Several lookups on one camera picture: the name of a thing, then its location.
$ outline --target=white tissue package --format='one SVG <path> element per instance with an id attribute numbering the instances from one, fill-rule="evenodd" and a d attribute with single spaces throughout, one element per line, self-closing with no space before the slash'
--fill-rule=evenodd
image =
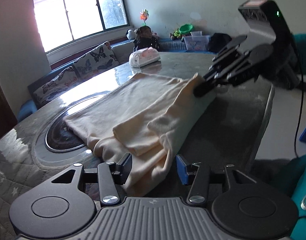
<path id="1" fill-rule="evenodd" d="M 130 55 L 129 63 L 131 67 L 143 67 L 161 59 L 158 51 L 152 47 L 139 49 Z"/>

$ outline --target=doll's hair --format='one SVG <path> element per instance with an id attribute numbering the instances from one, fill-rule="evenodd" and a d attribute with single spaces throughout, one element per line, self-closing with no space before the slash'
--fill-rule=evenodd
<path id="1" fill-rule="evenodd" d="M 136 34 L 135 39 L 136 39 L 137 41 L 140 40 L 140 34 L 144 31 L 145 28 L 151 29 L 149 26 L 142 26 L 142 27 L 138 28 L 138 30 L 136 31 L 136 33 L 135 33 L 135 34 Z"/>

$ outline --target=green plastic bowl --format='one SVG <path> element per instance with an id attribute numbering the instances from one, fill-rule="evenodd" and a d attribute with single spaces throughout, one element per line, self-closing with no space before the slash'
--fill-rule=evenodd
<path id="1" fill-rule="evenodd" d="M 192 24 L 184 24 L 183 26 L 181 26 L 179 28 L 179 32 L 182 35 L 187 35 L 187 34 L 191 33 L 192 30 L 193 30 L 193 25 Z"/>

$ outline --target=beige cloth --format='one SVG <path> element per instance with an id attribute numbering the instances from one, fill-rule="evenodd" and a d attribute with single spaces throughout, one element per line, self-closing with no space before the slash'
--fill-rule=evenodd
<path id="1" fill-rule="evenodd" d="M 195 98 L 190 80 L 137 73 L 87 108 L 65 118 L 67 126 L 96 156 L 119 161 L 130 152 L 133 166 L 123 186 L 143 196 L 167 175 L 187 134 L 215 98 Z"/>

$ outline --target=window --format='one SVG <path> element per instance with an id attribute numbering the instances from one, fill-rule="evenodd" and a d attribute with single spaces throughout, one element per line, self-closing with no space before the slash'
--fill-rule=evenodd
<path id="1" fill-rule="evenodd" d="M 44 50 L 128 24 L 123 0 L 33 0 Z"/>

